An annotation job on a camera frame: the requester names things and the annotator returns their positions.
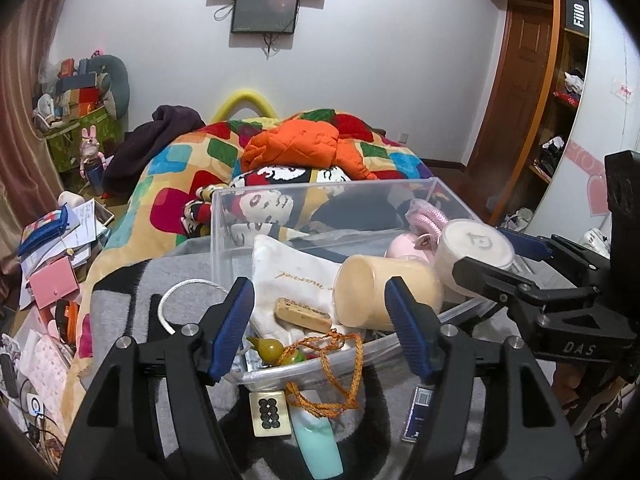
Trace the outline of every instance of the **green box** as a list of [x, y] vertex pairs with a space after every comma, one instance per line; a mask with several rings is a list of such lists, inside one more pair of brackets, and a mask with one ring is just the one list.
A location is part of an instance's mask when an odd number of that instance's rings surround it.
[[103, 106], [84, 117], [52, 128], [44, 135], [58, 173], [80, 167], [82, 129], [88, 130], [92, 125], [95, 125], [95, 136], [100, 142], [101, 152], [105, 156], [113, 155], [114, 148], [122, 140], [122, 130], [118, 121], [109, 117]]

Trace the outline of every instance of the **pink rabbit figurine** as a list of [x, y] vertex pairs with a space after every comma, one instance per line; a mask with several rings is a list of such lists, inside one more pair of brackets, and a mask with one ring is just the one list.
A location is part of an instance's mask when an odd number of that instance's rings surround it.
[[103, 168], [107, 167], [104, 154], [100, 151], [100, 142], [95, 138], [95, 125], [92, 125], [89, 131], [86, 128], [82, 129], [82, 143], [80, 144], [80, 176], [82, 178], [86, 178], [84, 165], [96, 158], [100, 159]]

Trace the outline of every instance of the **paper sign on wall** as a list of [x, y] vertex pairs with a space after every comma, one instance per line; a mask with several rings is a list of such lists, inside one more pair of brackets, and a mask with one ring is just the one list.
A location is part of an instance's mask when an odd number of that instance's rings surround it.
[[611, 86], [611, 93], [622, 99], [625, 103], [631, 104], [636, 95], [636, 88], [627, 85], [622, 79], [615, 78]]

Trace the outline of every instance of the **blue gripper pad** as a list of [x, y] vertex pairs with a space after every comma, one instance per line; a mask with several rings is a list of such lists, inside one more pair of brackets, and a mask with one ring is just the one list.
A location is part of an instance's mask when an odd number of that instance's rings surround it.
[[417, 303], [398, 276], [386, 282], [385, 304], [409, 370], [426, 381], [444, 366], [444, 352], [437, 345], [438, 316], [430, 306]]
[[510, 231], [502, 227], [498, 227], [498, 231], [507, 237], [507, 240], [511, 242], [513, 250], [516, 251], [518, 256], [534, 260], [535, 262], [542, 262], [550, 258], [553, 254], [551, 249], [547, 247], [546, 242], [540, 238]]
[[[236, 292], [239, 280], [243, 280], [243, 283], [240, 291]], [[208, 370], [210, 377], [216, 382], [231, 370], [231, 365], [242, 341], [242, 335], [254, 309], [254, 284], [248, 279], [238, 278], [227, 295], [227, 299], [233, 301], [233, 305], [213, 342], [211, 364]]]

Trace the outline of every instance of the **blue card package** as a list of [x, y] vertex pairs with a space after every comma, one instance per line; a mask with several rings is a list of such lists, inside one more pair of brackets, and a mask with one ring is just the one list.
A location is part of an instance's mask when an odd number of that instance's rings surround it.
[[424, 424], [424, 419], [429, 411], [433, 390], [426, 386], [417, 386], [414, 390], [414, 398], [406, 416], [404, 430], [400, 436], [406, 442], [416, 442], [420, 435], [420, 430]]
[[29, 254], [50, 240], [62, 236], [67, 225], [68, 208], [66, 204], [27, 225], [22, 231], [22, 239], [17, 250], [18, 256]]

